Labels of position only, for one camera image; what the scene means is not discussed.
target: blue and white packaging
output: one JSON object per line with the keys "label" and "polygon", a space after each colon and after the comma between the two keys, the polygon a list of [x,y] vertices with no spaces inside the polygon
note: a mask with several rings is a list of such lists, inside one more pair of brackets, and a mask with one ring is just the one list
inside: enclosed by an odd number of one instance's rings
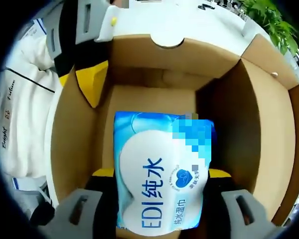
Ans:
{"label": "blue and white packaging", "polygon": [[143,236],[197,227],[214,136],[206,119],[116,112],[117,226]]}

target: cardboard flap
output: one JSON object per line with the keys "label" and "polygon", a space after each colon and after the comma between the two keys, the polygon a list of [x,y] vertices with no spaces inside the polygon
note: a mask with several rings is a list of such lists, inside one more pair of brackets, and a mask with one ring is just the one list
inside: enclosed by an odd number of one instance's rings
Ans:
{"label": "cardboard flap", "polygon": [[259,108],[261,154],[254,190],[271,220],[287,191],[295,157],[294,113],[289,93],[265,71],[242,59]]}
{"label": "cardboard flap", "polygon": [[91,141],[96,116],[80,91],[72,69],[62,90],[52,129],[51,170],[59,202],[77,187],[84,188],[92,175]]}
{"label": "cardboard flap", "polygon": [[111,66],[157,68],[220,78],[240,57],[220,47],[191,39],[175,48],[161,48],[150,35],[118,36],[113,39]]}
{"label": "cardboard flap", "polygon": [[289,90],[289,96],[294,111],[296,129],[296,151],[293,172],[288,189],[279,210],[272,220],[274,224],[279,226],[282,225],[288,217],[299,195],[299,85]]}
{"label": "cardboard flap", "polygon": [[220,80],[196,92],[200,119],[214,121],[217,144],[210,168],[228,172],[235,183],[254,191],[261,153],[261,125],[256,95],[240,61]]}
{"label": "cardboard flap", "polygon": [[276,80],[287,90],[299,84],[298,78],[284,56],[262,35],[257,34],[242,55],[243,59],[260,67],[267,73],[277,72]]}

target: cardboard box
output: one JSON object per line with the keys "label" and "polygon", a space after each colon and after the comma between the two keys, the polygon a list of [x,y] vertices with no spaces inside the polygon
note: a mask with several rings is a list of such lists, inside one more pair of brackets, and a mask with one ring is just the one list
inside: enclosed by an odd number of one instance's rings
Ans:
{"label": "cardboard box", "polygon": [[[227,171],[252,192],[269,220],[296,194],[291,190],[299,185],[299,180],[293,182],[299,179],[299,82],[261,35],[242,57],[191,39],[167,49],[149,35],[115,37],[95,109],[81,93],[74,68],[52,131],[51,168],[59,201],[84,187],[94,171],[114,167],[116,111],[196,112],[200,119],[213,120],[218,146],[211,167]],[[143,238],[122,230],[117,235]]]}

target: white table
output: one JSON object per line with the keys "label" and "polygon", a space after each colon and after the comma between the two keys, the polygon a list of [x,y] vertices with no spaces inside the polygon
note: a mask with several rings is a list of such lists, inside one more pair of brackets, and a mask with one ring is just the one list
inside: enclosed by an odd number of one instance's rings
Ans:
{"label": "white table", "polygon": [[114,36],[131,34],[159,35],[162,44],[175,38],[190,38],[224,48],[239,56],[253,37],[242,35],[245,22],[231,11],[213,2],[215,10],[201,10],[204,0],[130,0],[129,9],[121,9]]}

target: heart logo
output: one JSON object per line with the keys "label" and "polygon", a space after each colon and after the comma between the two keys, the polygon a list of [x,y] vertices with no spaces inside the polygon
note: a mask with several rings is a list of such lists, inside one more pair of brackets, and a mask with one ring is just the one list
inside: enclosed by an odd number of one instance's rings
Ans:
{"label": "heart logo", "polygon": [[185,187],[189,182],[192,180],[191,174],[183,169],[180,169],[177,173],[177,181],[176,181],[176,186],[179,188]]}

